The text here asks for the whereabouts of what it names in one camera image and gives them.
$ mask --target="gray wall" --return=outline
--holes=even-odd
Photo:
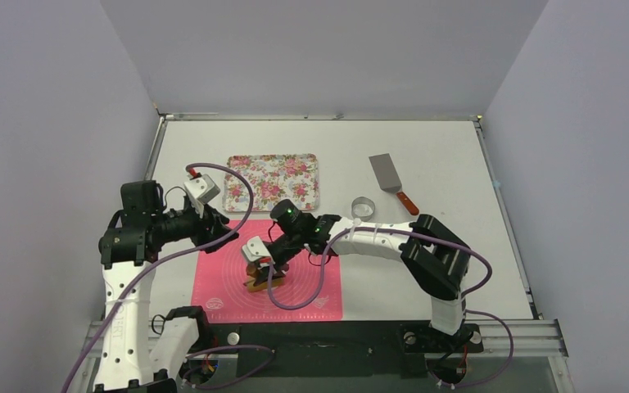
[[[546,0],[102,0],[163,112],[483,113]]]
[[[629,2],[550,0],[485,116],[580,392],[629,392]]]
[[[58,391],[157,115],[96,0],[0,1],[0,391]]]

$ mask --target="spatula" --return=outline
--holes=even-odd
[[[391,161],[391,156],[387,153],[369,158],[380,188],[383,191],[396,194],[396,197],[411,215],[419,215],[419,208],[401,191],[401,180],[394,167],[394,162]]]

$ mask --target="pink flowers pattern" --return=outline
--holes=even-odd
[[[283,199],[291,199],[302,210],[319,205],[319,163],[314,154],[232,156],[228,167],[244,176],[255,193],[252,211],[271,211]],[[223,207],[226,211],[247,210],[247,189],[226,174]]]

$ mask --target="pink silicone mat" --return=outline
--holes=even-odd
[[[232,228],[237,223],[237,220],[232,220],[229,226]],[[268,241],[267,231],[272,223],[270,219],[247,221],[240,229],[240,238],[212,254],[199,255],[192,305],[204,307],[212,323],[340,321],[343,306],[337,257],[326,265],[324,287],[319,296],[305,308],[294,311],[280,309],[271,303],[266,291],[247,291],[244,286],[248,279],[245,274],[247,263],[242,257],[241,247],[254,236]],[[271,230],[273,239],[281,234],[278,226]],[[281,303],[301,303],[317,288],[320,267],[309,264],[307,254],[307,251],[302,251],[288,262],[290,269],[285,284],[274,289],[274,295]],[[319,264],[321,256],[312,255],[311,261]]]

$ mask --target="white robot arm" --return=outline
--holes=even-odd
[[[207,205],[219,193],[208,175],[192,176],[183,185],[184,209],[163,213],[162,187],[155,181],[127,183],[121,188],[123,209],[100,239],[106,314],[117,301],[119,310],[105,331],[95,392],[176,391],[174,377],[193,346],[209,346],[213,337],[201,307],[172,309],[149,354],[147,324],[155,271],[147,274],[123,300],[129,282],[157,260],[167,242],[190,238],[199,246],[229,232],[229,219]],[[237,238],[237,234],[226,242]],[[218,250],[219,244],[206,252]]]
[[[253,237],[242,247],[247,262],[258,269],[255,285],[268,278],[271,264],[276,270],[275,277],[283,277],[287,274],[283,267],[293,256],[303,249],[321,255],[335,235],[344,233],[330,246],[335,255],[370,255],[404,264],[431,297],[431,328],[450,336],[461,328],[465,314],[462,283],[468,270],[469,255],[408,235],[384,232],[420,233],[466,246],[432,216],[420,215],[414,222],[401,224],[361,223],[338,215],[315,218],[284,200],[274,207],[271,218],[283,230],[283,235],[273,243]]]

